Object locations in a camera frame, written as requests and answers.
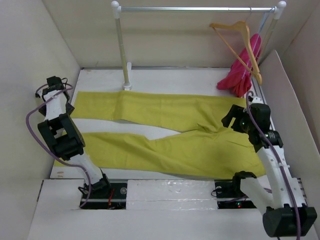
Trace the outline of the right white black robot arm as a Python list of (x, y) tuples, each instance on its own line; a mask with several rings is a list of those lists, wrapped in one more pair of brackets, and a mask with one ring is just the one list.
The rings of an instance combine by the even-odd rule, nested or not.
[(232, 105), (221, 120), (224, 127), (248, 135), (249, 142), (261, 160), (270, 185), (267, 191), (258, 175), (250, 171), (234, 174), (229, 189), (237, 197), (248, 197), (262, 215), (262, 224), (271, 238), (307, 235), (318, 215), (308, 206), (298, 179), (291, 176), (285, 160), (280, 134), (271, 129), (270, 107), (250, 103), (247, 107)]

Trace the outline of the yellow-green trousers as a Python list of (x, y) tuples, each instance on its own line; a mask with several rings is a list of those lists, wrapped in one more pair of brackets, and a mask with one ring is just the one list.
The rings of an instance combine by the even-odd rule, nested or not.
[(243, 98), (134, 91), (80, 91), (72, 118), (82, 120), (85, 152), (105, 169), (230, 179), (265, 175), (248, 136), (222, 125)]

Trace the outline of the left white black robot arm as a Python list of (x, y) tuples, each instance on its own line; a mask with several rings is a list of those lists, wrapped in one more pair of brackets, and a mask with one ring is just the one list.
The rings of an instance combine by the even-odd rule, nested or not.
[(112, 187), (106, 174), (85, 153), (84, 138), (71, 118), (74, 107), (69, 103), (70, 95), (67, 91), (62, 92), (68, 86), (60, 77), (51, 76), (42, 86), (41, 94), (35, 93), (46, 102), (38, 110), (44, 121), (37, 128), (51, 153), (64, 163), (85, 168), (85, 184), (79, 189), (83, 193), (91, 190), (92, 194), (104, 199), (111, 194)]

